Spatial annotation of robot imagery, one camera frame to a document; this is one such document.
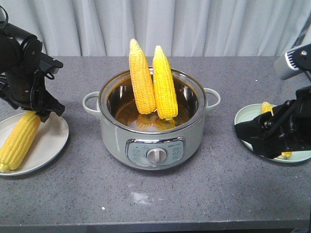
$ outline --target control panel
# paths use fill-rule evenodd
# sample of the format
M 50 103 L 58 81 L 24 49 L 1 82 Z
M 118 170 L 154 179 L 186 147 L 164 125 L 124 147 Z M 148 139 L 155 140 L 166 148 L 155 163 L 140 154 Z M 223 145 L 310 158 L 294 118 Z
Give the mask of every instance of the control panel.
M 130 139 L 126 143 L 126 156 L 141 166 L 170 165 L 182 158 L 184 147 L 184 137 L 165 140 Z

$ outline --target pot handle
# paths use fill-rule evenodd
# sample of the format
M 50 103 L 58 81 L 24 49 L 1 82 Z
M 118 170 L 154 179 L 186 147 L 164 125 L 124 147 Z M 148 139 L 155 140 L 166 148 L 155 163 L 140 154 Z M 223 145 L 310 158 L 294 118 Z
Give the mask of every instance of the pot handle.
M 83 108 L 84 110 L 87 112 L 87 113 L 90 113 L 92 115 L 94 115 L 95 117 L 97 117 L 98 119 L 100 119 L 100 116 L 101 116 L 101 111 L 98 111 L 98 110 L 94 110 L 94 109 L 90 109 L 86 106 L 86 102 L 91 99 L 91 98 L 98 98 L 98 95 L 99 95 L 99 91 L 95 91 L 95 92 L 91 92 L 89 94 L 87 94 L 83 100 L 82 100 L 82 105 L 83 105 Z
M 206 112 L 210 112 L 212 110 L 214 110 L 220 103 L 221 97 L 219 95 L 219 93 L 213 89 L 210 88 L 204 88 L 205 94 L 212 94 L 213 96 L 215 96 L 217 98 L 217 102 L 211 106 L 208 105 L 208 101 L 207 101 L 207 106 L 206 106 Z

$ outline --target pot rim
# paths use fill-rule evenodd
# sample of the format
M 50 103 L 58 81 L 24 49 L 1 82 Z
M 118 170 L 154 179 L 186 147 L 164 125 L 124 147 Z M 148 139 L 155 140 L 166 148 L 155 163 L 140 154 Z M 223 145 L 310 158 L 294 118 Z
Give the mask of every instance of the pot rim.
M 150 73 L 153 74 L 153 68 L 149 67 L 149 69 L 150 69 Z M 109 112 L 107 108 L 107 104 L 106 104 L 107 98 L 109 97 L 109 94 L 111 93 L 110 91 L 111 88 L 118 82 L 120 78 L 124 78 L 130 75 L 130 70 L 126 70 L 115 75 L 112 79 L 110 79 L 103 85 L 98 95 L 98 106 L 99 106 L 101 113 L 110 123 L 114 124 L 115 126 L 120 127 L 126 131 L 130 131 L 133 133 L 139 133 L 139 134 L 152 134 L 152 135 L 168 134 L 168 133 L 174 133 L 176 131 L 180 131 L 182 129 L 190 127 L 192 124 L 198 121 L 202 117 L 202 115 L 205 114 L 206 104 L 207 104 L 205 91 L 204 91 L 204 88 L 201 86 L 201 84 L 198 81 L 196 81 L 194 78 L 192 78 L 190 75 L 182 71 L 179 71 L 177 69 L 171 68 L 171 70 L 172 70 L 173 76 L 175 73 L 177 73 L 181 77 L 181 80 L 187 83 L 193 89 L 193 91 L 196 92 L 196 95 L 198 98 L 197 110 L 195 114 L 187 122 L 172 129 L 163 130 L 163 131 L 147 132 L 147 131 L 140 131 L 140 130 L 128 127 L 126 125 L 123 125 L 119 121 L 117 121 L 111 115 L 111 113 Z

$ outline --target yellow corn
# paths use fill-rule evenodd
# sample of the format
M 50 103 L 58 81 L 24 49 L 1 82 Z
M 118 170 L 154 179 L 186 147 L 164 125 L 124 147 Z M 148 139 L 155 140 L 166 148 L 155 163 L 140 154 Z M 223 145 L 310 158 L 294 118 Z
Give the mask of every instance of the yellow corn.
M 271 112 L 273 114 L 272 108 L 273 108 L 273 106 L 269 102 L 265 101 L 261 105 L 260 113 L 263 114 L 263 113 L 266 113 L 266 112 Z
M 272 108 L 273 106 L 269 103 L 269 102 L 263 102 L 262 105 L 261 105 L 261 111 L 260 113 L 263 114 L 263 113 L 266 113 L 266 112 L 271 112 L 272 115 L 273 115 L 273 111 L 272 111 Z M 288 152 L 282 152 L 282 154 L 280 155 L 280 158 L 289 158 L 290 156 L 292 155 L 292 152 L 291 151 L 288 151 Z
M 138 112 L 140 114 L 154 112 L 156 100 L 147 58 L 135 39 L 131 39 L 130 42 L 129 65 Z
M 27 154 L 40 125 L 40 117 L 27 111 L 0 149 L 0 172 L 15 170 Z
M 178 105 L 171 66 L 161 46 L 155 47 L 153 69 L 158 116 L 161 119 L 171 120 L 178 115 Z

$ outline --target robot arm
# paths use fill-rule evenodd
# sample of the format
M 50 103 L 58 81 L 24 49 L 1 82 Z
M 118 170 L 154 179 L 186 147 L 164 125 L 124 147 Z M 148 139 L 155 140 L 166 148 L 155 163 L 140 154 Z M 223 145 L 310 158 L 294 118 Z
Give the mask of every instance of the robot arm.
M 15 109 L 35 111 L 42 122 L 51 112 L 62 115 L 65 107 L 46 90 L 45 77 L 54 79 L 63 64 L 41 52 L 42 42 L 35 35 L 8 23 L 2 10 L 6 19 L 0 21 L 0 98 Z
M 311 44 L 296 47 L 275 62 L 281 79 L 311 70 Z M 235 125 L 237 137 L 250 143 L 256 154 L 273 159 L 286 151 L 311 150 L 311 86 L 296 91 L 296 100 Z

